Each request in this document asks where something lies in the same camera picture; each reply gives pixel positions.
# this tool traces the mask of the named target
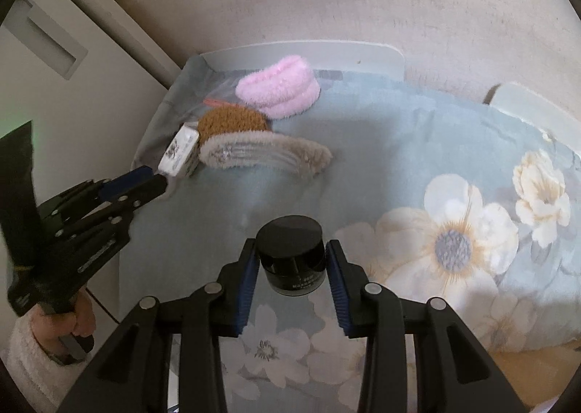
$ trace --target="floral bedsheet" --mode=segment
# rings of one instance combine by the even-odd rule
[[[202,99],[211,90],[231,100],[232,77],[239,76],[190,60],[136,163],[155,166],[179,123],[205,112]],[[326,239],[339,239],[370,279],[400,297],[448,300],[491,351],[581,335],[576,154],[485,105],[381,76],[318,77],[323,92],[315,106],[274,129],[328,146],[330,167],[310,181],[261,168],[197,169],[133,222],[120,259],[123,312],[148,294],[162,301],[187,296],[215,280],[263,224],[305,214],[321,223]],[[344,337],[326,281],[291,298],[260,274],[248,326],[239,339],[222,339],[221,351],[230,411],[357,408],[365,341]]]

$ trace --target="white cabinet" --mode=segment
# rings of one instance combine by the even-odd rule
[[[165,87],[71,0],[18,0],[11,14],[0,27],[0,135],[33,121],[38,201],[127,172]],[[13,320],[6,257],[0,240],[0,348]]]

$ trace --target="white wall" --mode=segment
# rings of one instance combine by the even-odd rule
[[[257,42],[400,49],[410,82],[472,100],[515,80],[581,118],[581,22],[567,0],[117,0],[180,65]]]

